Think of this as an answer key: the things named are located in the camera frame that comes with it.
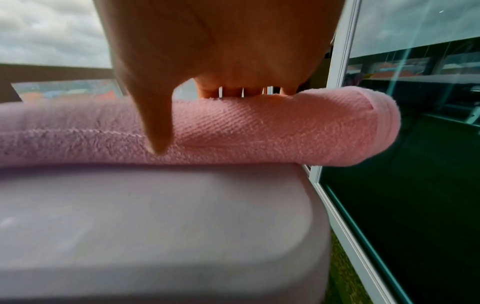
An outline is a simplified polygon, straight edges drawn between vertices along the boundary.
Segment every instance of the pink towel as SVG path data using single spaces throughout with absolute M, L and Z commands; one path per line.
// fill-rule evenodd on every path
M 0 167 L 53 164 L 299 163 L 350 166 L 385 150 L 400 128 L 395 102 L 347 87 L 291 97 L 174 101 L 175 140 L 145 149 L 128 98 L 0 105 Z

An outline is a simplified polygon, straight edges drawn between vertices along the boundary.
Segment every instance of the finger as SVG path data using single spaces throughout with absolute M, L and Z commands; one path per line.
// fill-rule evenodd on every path
M 243 96 L 248 97 L 248 96 L 261 95 L 262 91 L 263 91 L 263 88 L 244 88 Z
M 295 95 L 298 87 L 281 88 L 280 95 Z
M 206 90 L 206 89 L 201 89 L 197 87 L 196 92 L 198 93 L 198 98 L 218 98 L 219 97 L 218 88 L 213 90 Z
M 242 97 L 243 88 L 222 88 L 222 97 Z
M 147 148 L 163 154 L 173 141 L 172 93 L 159 95 L 151 92 L 131 92 L 147 136 Z

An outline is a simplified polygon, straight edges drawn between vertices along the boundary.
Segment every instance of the cloudy sky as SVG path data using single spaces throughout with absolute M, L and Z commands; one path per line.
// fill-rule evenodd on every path
M 91 0 L 0 0 L 0 62 L 110 67 Z M 352 57 L 480 36 L 478 0 L 363 0 Z

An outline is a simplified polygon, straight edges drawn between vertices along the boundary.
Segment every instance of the gray plastic surface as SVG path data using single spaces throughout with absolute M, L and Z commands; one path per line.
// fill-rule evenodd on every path
M 0 300 L 315 303 L 327 212 L 298 165 L 0 172 Z

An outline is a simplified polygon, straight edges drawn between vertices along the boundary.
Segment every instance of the hand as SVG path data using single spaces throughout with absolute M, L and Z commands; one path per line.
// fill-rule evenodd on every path
M 94 0 L 112 64 L 156 153 L 173 138 L 172 93 L 294 94 L 329 50 L 344 0 Z

